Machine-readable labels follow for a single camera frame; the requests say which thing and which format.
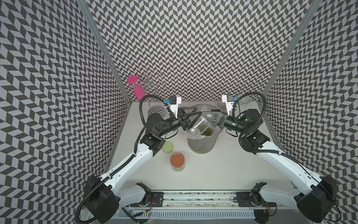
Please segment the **light green jar lid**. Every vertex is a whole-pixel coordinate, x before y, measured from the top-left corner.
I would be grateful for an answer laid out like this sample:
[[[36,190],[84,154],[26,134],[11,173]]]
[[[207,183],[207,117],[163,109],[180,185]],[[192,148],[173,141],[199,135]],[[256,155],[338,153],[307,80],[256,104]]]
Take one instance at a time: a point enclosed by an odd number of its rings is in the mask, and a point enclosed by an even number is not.
[[[174,144],[173,144],[172,142],[170,142],[170,141],[167,141],[167,142],[163,145],[163,147],[162,147],[161,150],[162,150],[164,153],[169,154],[169,153],[171,153],[171,152],[174,150]]]

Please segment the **glass jar with mung beans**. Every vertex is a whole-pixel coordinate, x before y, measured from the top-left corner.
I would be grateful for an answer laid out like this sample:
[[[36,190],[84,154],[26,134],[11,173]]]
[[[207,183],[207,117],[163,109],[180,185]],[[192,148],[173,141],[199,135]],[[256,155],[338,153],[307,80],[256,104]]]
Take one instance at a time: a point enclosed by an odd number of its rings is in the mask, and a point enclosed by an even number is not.
[[[202,116],[196,121],[194,126],[188,131],[188,136],[191,139],[202,139],[205,137],[214,136],[220,132],[218,126],[214,127]]]

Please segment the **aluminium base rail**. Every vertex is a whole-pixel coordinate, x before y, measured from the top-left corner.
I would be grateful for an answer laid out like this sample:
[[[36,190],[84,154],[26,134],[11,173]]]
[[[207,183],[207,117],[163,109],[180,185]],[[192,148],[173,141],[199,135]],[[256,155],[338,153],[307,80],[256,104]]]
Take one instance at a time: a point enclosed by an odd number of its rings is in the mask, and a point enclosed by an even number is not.
[[[88,220],[101,224],[128,219],[131,223],[154,224],[185,221],[220,222],[237,220],[253,224],[310,224],[298,210],[276,203],[254,206],[247,191],[152,191],[129,188],[119,197],[107,194],[97,205],[86,206]]]

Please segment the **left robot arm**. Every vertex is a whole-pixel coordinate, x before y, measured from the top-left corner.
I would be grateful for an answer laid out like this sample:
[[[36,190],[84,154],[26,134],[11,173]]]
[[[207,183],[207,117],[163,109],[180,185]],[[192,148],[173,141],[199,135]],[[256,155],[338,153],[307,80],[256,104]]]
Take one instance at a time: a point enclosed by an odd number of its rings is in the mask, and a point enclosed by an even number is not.
[[[163,119],[160,114],[153,113],[145,118],[143,103],[149,98],[163,103],[170,117]],[[179,128],[190,129],[193,125],[190,117],[199,119],[202,115],[202,112],[196,110],[186,113],[186,109],[179,107],[179,104],[179,100],[172,103],[170,99],[164,100],[155,95],[145,95],[140,100],[139,115],[143,127],[134,143],[133,152],[100,177],[93,175],[88,179],[84,199],[75,211],[77,224],[90,224],[96,220],[104,224],[119,208],[133,203],[147,205],[151,191],[143,183],[127,189],[122,187],[136,170],[162,149],[166,142],[164,135]]]

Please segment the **aluminium corner frame post left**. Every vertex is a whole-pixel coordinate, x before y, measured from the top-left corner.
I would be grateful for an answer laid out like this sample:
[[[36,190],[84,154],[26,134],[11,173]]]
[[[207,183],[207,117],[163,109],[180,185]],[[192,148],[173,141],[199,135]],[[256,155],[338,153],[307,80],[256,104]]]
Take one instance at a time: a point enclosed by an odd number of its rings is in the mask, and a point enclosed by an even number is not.
[[[89,29],[91,30],[92,35],[94,36],[94,39],[96,40],[96,42],[99,46],[99,49],[101,50],[108,66],[109,66],[109,68],[118,84],[120,91],[123,93],[123,96],[124,96],[126,102],[131,104],[131,99],[127,93],[126,87],[124,86],[122,79],[120,77],[120,74],[116,69],[116,66],[114,64],[112,56],[110,55],[110,53],[107,49],[107,46],[105,44],[105,41],[104,41],[103,37],[101,36],[100,31],[95,23],[94,17],[92,16],[92,14],[89,10],[87,1],[77,0],[76,2],[78,4],[79,9],[81,10],[81,12],[83,14],[84,19],[86,20],[86,22],[89,26]]]

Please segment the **aluminium corner frame post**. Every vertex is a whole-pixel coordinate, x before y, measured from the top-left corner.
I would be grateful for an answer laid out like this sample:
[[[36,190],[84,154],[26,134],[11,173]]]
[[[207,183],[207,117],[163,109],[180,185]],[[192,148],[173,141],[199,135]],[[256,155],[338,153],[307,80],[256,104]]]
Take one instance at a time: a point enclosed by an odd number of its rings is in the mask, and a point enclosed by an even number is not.
[[[112,56],[110,55],[110,53],[107,49],[107,46],[105,44],[105,41],[104,41],[103,37],[101,36],[100,31],[95,23],[94,17],[92,16],[92,14],[89,10],[87,1],[77,0],[76,2],[78,4],[79,9],[81,10],[81,12],[83,14],[84,19],[86,20],[86,22],[89,26],[89,29],[91,30],[92,35],[94,36],[94,39],[96,40],[96,42],[99,46],[99,49],[101,50],[108,66],[109,66],[109,68],[118,84],[120,91],[123,93],[123,96],[124,96],[126,102],[131,104],[131,99],[127,93],[126,87],[124,86],[122,79],[120,77],[120,74],[116,69],[116,66],[114,64]]]
[[[319,10],[320,5],[323,1],[312,1],[307,12],[305,13],[302,21],[297,27],[297,30],[295,31],[292,39],[290,40],[285,52],[283,53],[281,59],[279,60],[279,63],[277,67],[275,68],[274,72],[272,73],[272,76],[270,80],[268,81],[267,85],[265,86],[265,89],[263,91],[263,95],[265,97],[268,97],[269,92],[271,91],[273,85],[277,81],[281,71],[283,70],[285,64],[289,60],[292,52],[294,51],[295,47],[298,45],[300,39],[304,35],[309,23],[311,22],[313,16],[315,13]]]

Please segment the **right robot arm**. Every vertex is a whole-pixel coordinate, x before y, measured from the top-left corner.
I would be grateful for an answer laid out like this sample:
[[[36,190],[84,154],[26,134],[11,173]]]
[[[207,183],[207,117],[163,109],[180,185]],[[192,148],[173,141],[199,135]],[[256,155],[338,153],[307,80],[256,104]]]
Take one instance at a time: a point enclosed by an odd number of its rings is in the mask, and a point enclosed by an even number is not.
[[[261,111],[250,109],[239,112],[239,101],[247,96],[258,96],[263,106]],[[238,133],[241,148],[251,154],[263,158],[284,174],[294,185],[295,189],[281,189],[259,182],[248,195],[237,195],[240,206],[270,207],[271,204],[285,205],[298,209],[306,218],[314,223],[327,220],[328,213],[338,207],[338,183],[330,175],[321,176],[305,166],[297,159],[281,150],[265,134],[259,131],[263,117],[267,111],[267,99],[260,92],[249,92],[235,98],[227,98],[232,107],[226,113],[218,111],[202,112],[201,115],[214,127]]]

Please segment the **green patterned ceramic bowl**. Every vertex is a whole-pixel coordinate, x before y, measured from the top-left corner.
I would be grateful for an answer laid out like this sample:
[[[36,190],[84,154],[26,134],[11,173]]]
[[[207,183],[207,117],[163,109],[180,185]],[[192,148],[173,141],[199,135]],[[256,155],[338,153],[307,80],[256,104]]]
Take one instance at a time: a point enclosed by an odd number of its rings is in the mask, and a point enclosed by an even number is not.
[[[240,95],[239,99],[240,99],[238,102],[239,105],[247,105],[252,101],[250,96],[243,97],[243,95]]]

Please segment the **grey mesh waste bin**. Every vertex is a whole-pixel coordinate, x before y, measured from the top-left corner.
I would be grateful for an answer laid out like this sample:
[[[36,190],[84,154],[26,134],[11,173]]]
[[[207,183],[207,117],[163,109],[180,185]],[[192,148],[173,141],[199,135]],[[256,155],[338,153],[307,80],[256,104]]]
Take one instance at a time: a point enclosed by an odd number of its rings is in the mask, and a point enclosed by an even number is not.
[[[191,148],[191,150],[197,154],[202,154],[202,155],[207,154],[210,151],[212,151],[212,149],[214,148],[215,143],[219,137],[219,134],[222,131],[223,129],[221,129],[221,131],[217,135],[206,137],[199,140],[192,140],[187,138],[188,145]]]

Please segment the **aluminium corner frame post right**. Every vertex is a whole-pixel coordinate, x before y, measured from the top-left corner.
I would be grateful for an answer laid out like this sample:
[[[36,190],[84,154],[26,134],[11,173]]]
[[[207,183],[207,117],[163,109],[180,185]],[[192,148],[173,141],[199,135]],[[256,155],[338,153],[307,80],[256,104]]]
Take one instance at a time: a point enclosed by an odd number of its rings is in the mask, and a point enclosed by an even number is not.
[[[320,5],[323,1],[312,1],[307,12],[305,13],[302,21],[297,27],[297,30],[295,31],[292,39],[290,40],[285,52],[283,53],[281,59],[279,60],[279,63],[277,67],[275,68],[274,72],[272,73],[272,76],[270,80],[268,81],[267,85],[265,86],[265,89],[263,91],[263,95],[265,97],[268,97],[269,92],[271,91],[273,85],[277,81],[281,71],[283,70],[285,64],[289,60],[292,52],[294,51],[295,47],[298,45],[300,39],[304,35],[309,23],[311,22],[313,16],[315,13],[319,10]]]

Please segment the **clear plastic bin liner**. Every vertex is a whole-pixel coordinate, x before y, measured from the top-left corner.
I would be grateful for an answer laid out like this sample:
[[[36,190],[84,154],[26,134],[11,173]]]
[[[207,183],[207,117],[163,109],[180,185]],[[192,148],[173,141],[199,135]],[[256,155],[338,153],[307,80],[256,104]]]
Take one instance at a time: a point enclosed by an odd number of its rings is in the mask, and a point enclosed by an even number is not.
[[[192,127],[186,130],[186,136],[188,139],[199,140],[206,137],[217,135],[221,129],[219,125],[213,125],[216,119],[221,114],[221,110],[213,105],[197,104],[185,109],[186,113],[204,112],[200,116],[192,115],[189,120],[192,123]]]

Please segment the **red striped ceramic bowl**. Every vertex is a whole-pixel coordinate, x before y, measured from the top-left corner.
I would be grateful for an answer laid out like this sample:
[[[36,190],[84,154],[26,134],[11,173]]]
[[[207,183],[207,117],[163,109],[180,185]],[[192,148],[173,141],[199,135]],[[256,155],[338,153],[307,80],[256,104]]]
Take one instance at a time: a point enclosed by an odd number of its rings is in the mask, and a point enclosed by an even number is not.
[[[222,102],[221,100],[218,101],[218,107],[222,110],[225,111],[227,109],[226,107],[226,103]]]

